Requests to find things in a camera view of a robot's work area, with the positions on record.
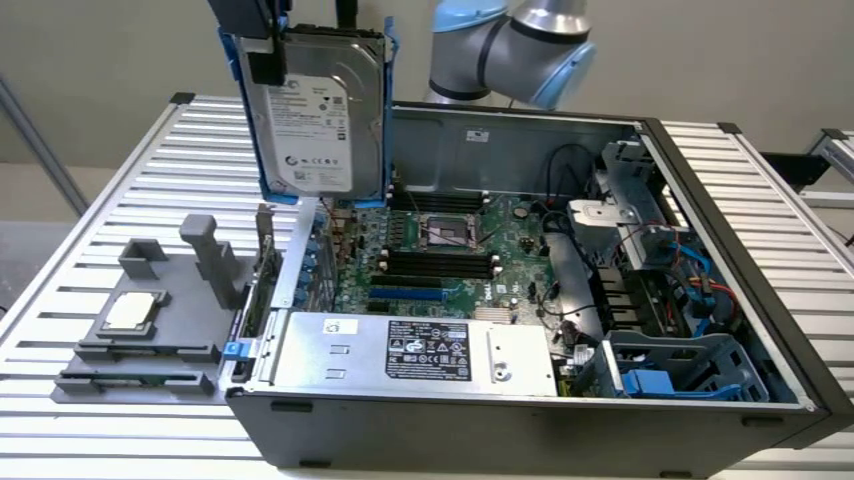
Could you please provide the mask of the hard disk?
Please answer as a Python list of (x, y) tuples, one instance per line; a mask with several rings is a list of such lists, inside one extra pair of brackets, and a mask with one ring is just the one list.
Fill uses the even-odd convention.
[(384, 204), (391, 181), (398, 51), (372, 39), (296, 34), (298, 65), (280, 87), (238, 81), (263, 198)]

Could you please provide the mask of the metal disk bay cage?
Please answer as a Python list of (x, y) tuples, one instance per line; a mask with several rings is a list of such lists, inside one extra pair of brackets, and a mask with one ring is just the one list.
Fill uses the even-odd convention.
[(669, 187), (646, 145), (618, 140), (600, 158), (594, 192), (568, 204), (582, 244), (615, 266), (709, 274), (713, 262), (702, 240), (665, 199)]

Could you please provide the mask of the blue plastic disk bay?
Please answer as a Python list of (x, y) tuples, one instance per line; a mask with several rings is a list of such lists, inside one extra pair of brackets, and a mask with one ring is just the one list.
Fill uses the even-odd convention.
[(612, 331), (594, 353), (600, 394), (612, 398), (765, 403), (767, 388), (729, 334), (650, 337)]

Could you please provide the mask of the black RAM slot bank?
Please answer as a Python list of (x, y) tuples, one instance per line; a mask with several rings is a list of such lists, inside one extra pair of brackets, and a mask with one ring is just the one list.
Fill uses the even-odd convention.
[(479, 194), (452, 195), (431, 192), (395, 191), (388, 207), (395, 211), (474, 214), (486, 205)]
[(488, 254), (382, 252), (378, 266), (396, 276), (492, 279), (502, 271), (500, 258)]

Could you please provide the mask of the CPU socket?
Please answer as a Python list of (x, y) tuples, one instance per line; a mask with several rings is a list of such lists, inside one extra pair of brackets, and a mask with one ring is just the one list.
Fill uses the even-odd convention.
[(422, 214), (416, 227), (416, 246), (424, 251), (476, 251), (479, 248), (479, 220), (474, 214)]

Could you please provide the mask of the grey parts rack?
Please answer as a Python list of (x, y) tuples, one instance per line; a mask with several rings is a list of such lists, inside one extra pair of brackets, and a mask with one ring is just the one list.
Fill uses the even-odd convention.
[[(61, 372), (202, 372), (211, 390), (124, 385), (57, 386), (51, 398), (68, 404), (223, 404), (220, 375), (223, 349), (232, 333), (255, 263), (235, 255), (215, 237), (216, 220), (188, 215), (179, 238), (188, 254), (167, 252), (153, 238), (133, 238), (119, 256), (121, 276), (96, 314), (87, 334), (72, 348)], [(152, 292), (157, 306), (141, 330), (107, 330), (104, 318), (124, 292)]]

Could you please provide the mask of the blue expansion slot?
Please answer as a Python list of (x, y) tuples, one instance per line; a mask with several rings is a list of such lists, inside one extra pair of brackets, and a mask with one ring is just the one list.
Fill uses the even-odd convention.
[(368, 297), (379, 300), (444, 302), (447, 293), (442, 289), (430, 288), (371, 288)]

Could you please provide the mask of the green motherboard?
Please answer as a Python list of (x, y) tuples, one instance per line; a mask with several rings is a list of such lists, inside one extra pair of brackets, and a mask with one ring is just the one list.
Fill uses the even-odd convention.
[(379, 208), (326, 200), (331, 310), (546, 330), (568, 356), (607, 330), (595, 263), (566, 212), (527, 195), (394, 193)]

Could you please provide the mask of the silver CPU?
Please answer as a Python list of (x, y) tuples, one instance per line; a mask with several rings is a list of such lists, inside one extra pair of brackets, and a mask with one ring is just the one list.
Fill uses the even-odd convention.
[(104, 318), (107, 330), (141, 330), (157, 306), (157, 295), (152, 292), (121, 293)]

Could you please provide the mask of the silver power supply unit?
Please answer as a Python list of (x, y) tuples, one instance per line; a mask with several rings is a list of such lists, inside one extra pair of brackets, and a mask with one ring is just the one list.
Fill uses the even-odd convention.
[(556, 395), (540, 326), (344, 313), (290, 316), (272, 385), (422, 398)]

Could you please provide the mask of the green RAM stick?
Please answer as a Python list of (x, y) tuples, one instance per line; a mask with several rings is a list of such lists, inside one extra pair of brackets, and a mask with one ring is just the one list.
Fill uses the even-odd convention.
[(191, 372), (188, 374), (61, 372), (55, 379), (55, 383), (61, 387), (124, 385), (199, 390), (211, 390), (214, 388), (211, 380), (202, 372)]

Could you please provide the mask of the black open PC case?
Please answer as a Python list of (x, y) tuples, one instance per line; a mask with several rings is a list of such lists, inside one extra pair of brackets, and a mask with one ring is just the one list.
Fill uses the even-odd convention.
[(252, 358), (240, 361), (227, 404), (264, 460), (284, 468), (705, 478), (770, 448), (803, 448), (846, 427), (850, 405), (795, 326), (725, 216), (713, 190), (755, 186), (741, 166), (697, 173), (677, 139), (651, 118), (546, 114), (498, 108), (399, 104), (394, 111), (395, 191), (527, 195), (568, 213), (595, 189), (606, 145), (642, 142), (669, 191), (665, 199), (697, 232), (709, 274), (595, 263), (607, 330), (650, 337), (729, 334), (770, 394), (765, 403), (603, 396), (595, 347), (551, 350), (556, 395), (378, 396), (278, 390), (272, 374), (295, 313), (331, 310), (331, 223), (319, 212), (312, 238), (288, 254), (296, 276), (290, 308), (274, 312)]

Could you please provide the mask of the grey aluminium post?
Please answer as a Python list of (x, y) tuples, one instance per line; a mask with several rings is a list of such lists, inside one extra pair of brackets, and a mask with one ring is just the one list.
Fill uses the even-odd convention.
[(73, 213), (81, 217), (89, 207), (85, 195), (64, 164), (48, 146), (13, 91), (0, 74), (0, 109), (13, 125), (19, 136), (29, 148), (37, 164), (57, 189)]

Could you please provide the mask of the graphics card with metal bracket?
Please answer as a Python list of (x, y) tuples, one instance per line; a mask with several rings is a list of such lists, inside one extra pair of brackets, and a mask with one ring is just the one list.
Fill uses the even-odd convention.
[(255, 215), (259, 251), (242, 311), (239, 338), (255, 338), (262, 334), (270, 314), (270, 304), (282, 266), (282, 254), (275, 245), (274, 215), (272, 207), (268, 204), (260, 204)]

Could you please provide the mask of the aluminium frame with black brackets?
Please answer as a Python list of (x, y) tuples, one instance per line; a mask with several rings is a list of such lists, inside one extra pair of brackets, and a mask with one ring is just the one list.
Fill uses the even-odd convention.
[(854, 210), (854, 129), (822, 129), (805, 152), (761, 155), (810, 207)]

